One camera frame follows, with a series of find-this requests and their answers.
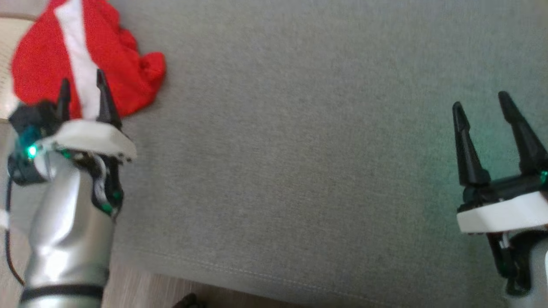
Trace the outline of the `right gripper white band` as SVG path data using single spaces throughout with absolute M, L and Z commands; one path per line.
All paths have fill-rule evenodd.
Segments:
M 547 296 L 547 150 L 506 91 L 498 93 L 505 121 L 511 125 L 524 175 L 503 179 L 487 198 L 472 195 L 457 212 L 464 234 L 485 235 L 497 273 L 505 279 L 505 298 Z M 470 136 L 460 102 L 452 106 L 459 183 L 481 187 L 491 182 Z

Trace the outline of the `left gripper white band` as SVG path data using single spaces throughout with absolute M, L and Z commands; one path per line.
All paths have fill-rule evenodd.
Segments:
M 137 148 L 120 131 L 121 117 L 102 69 L 97 69 L 96 85 L 100 91 L 96 121 L 68 121 L 71 89 L 70 81 L 63 78 L 57 96 L 57 117 L 67 122 L 55 134 L 40 139 L 39 174 L 53 181 L 65 164 L 87 173 L 92 178 L 92 204 L 116 219 L 124 197 L 118 166 L 136 160 Z

